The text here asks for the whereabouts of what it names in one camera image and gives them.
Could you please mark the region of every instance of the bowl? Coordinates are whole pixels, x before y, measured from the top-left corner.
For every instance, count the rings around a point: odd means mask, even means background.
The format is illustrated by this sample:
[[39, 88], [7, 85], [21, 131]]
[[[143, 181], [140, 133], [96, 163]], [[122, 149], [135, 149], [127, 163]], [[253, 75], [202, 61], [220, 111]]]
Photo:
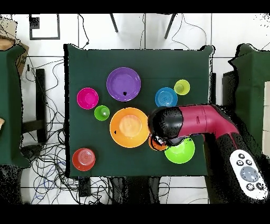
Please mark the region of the bowl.
[[83, 88], [77, 94], [77, 103], [83, 109], [94, 108], [99, 101], [98, 93], [92, 88]]
[[110, 116], [110, 110], [108, 107], [100, 105], [95, 109], [94, 116], [97, 120], [104, 121]]
[[95, 154], [89, 148], [80, 148], [72, 156], [72, 163], [79, 171], [88, 171], [95, 164]]
[[186, 95], [190, 90], [190, 84], [185, 79], [180, 79], [175, 83], [174, 91], [179, 95]]
[[173, 163], [186, 163], [193, 157], [195, 145], [191, 138], [185, 138], [179, 145], [172, 146], [165, 151], [167, 159]]

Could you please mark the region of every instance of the red bowl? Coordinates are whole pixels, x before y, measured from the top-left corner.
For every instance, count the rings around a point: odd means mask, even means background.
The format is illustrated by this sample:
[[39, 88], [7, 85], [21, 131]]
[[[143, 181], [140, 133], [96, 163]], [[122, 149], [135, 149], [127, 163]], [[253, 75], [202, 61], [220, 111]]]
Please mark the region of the red bowl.
[[73, 154], [72, 163], [79, 171], [90, 170], [95, 164], [95, 154], [89, 148], [80, 148]]

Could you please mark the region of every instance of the green cloth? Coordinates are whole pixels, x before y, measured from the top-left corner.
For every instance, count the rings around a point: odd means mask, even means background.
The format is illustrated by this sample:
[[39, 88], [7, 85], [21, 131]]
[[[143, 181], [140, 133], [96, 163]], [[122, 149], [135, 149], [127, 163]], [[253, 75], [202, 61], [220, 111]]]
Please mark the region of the green cloth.
[[0, 51], [0, 118], [5, 120], [0, 130], [0, 165], [25, 168], [29, 161], [20, 152], [22, 136], [22, 94], [17, 58], [25, 50], [15, 45]]
[[[184, 176], [207, 175], [203, 137], [193, 136], [195, 154], [185, 164], [174, 164], [164, 152], [153, 151], [148, 141], [136, 148], [124, 148], [112, 139], [109, 131], [112, 116], [124, 107], [135, 107], [149, 115], [157, 108], [155, 94], [162, 87], [173, 88], [176, 81], [186, 79], [190, 92], [178, 96], [178, 105], [208, 103], [209, 56], [211, 46], [202, 51], [183, 50], [81, 50], [64, 46], [68, 56], [70, 176]], [[141, 79], [139, 94], [129, 102], [113, 99], [106, 88], [108, 75], [116, 68], [135, 70]], [[110, 109], [103, 122], [94, 117], [94, 109], [85, 110], [77, 104], [77, 94], [85, 87], [99, 94], [98, 105]], [[94, 151], [94, 167], [86, 172], [72, 164], [72, 155], [82, 147]]]
[[257, 148], [253, 153], [262, 153], [264, 83], [270, 81], [270, 52], [256, 51], [249, 44], [239, 47], [232, 64], [239, 76], [235, 92], [236, 115], [246, 124], [247, 130], [254, 137]]

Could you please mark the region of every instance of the blue bowl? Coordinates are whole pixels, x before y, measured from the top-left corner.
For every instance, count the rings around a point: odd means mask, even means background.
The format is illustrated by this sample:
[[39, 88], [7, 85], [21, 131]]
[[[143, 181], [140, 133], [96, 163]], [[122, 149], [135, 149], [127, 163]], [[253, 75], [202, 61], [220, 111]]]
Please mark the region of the blue bowl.
[[161, 88], [155, 96], [155, 102], [158, 107], [174, 107], [177, 104], [177, 100], [176, 92], [169, 87]]

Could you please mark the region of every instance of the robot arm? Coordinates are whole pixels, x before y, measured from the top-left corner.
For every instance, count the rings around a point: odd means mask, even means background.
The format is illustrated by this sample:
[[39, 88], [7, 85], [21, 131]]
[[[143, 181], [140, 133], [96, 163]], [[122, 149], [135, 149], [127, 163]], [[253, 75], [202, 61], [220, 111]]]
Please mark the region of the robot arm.
[[261, 202], [269, 197], [263, 176], [235, 124], [218, 107], [189, 105], [158, 108], [148, 117], [152, 135], [178, 145], [192, 134], [214, 134], [222, 156], [224, 178], [240, 201]]

